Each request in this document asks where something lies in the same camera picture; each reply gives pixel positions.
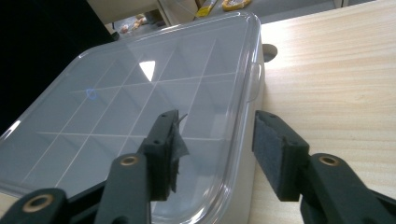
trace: clear plastic lid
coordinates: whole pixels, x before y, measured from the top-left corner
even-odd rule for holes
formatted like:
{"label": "clear plastic lid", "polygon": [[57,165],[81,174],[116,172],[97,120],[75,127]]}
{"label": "clear plastic lid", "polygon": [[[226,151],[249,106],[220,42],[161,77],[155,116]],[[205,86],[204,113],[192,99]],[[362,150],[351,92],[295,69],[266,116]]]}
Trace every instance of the clear plastic lid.
{"label": "clear plastic lid", "polygon": [[238,120],[259,40],[253,14],[229,13],[83,52],[2,135],[0,190],[76,195],[177,109],[188,115],[179,129],[190,155],[180,159],[177,193],[152,203],[152,220],[205,219],[232,191],[227,171],[241,150]]}

